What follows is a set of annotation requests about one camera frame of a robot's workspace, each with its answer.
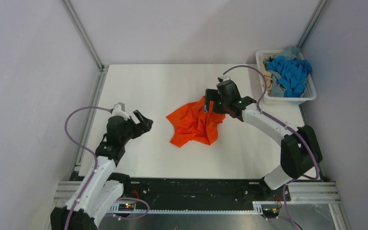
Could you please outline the orange t shirt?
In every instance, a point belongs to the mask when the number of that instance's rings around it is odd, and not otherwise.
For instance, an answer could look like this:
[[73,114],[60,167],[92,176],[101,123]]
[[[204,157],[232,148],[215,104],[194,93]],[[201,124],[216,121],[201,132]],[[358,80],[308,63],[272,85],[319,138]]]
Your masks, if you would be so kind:
[[187,103],[166,116],[174,128],[170,143],[181,148],[189,141],[212,145],[219,137],[218,126],[226,115],[204,111],[205,97]]

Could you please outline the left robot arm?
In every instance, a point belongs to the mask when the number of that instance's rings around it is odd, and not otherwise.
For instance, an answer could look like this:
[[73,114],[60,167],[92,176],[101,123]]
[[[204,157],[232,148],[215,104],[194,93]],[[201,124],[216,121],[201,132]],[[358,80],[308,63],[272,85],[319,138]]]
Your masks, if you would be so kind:
[[126,144],[149,132],[153,121],[135,110],[133,114],[139,120],[135,123],[120,105],[107,111],[111,117],[106,133],[95,151],[88,150],[94,158],[88,174],[66,204],[51,212],[53,230],[96,230],[117,199],[131,196],[130,177],[116,173],[116,167],[126,151]]

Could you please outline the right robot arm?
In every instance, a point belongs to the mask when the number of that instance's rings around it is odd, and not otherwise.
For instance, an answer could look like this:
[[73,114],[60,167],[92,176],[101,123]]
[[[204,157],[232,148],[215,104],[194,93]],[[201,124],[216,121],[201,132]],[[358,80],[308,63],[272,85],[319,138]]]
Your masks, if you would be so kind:
[[204,112],[229,114],[252,125],[280,146],[280,164],[260,181],[259,194],[263,199],[273,199],[280,187],[306,176],[310,169],[316,172],[314,179],[319,179],[318,164],[322,154],[311,126],[298,127],[265,112],[260,101],[249,96],[241,97],[232,80],[222,80],[216,89],[206,89],[203,109]]

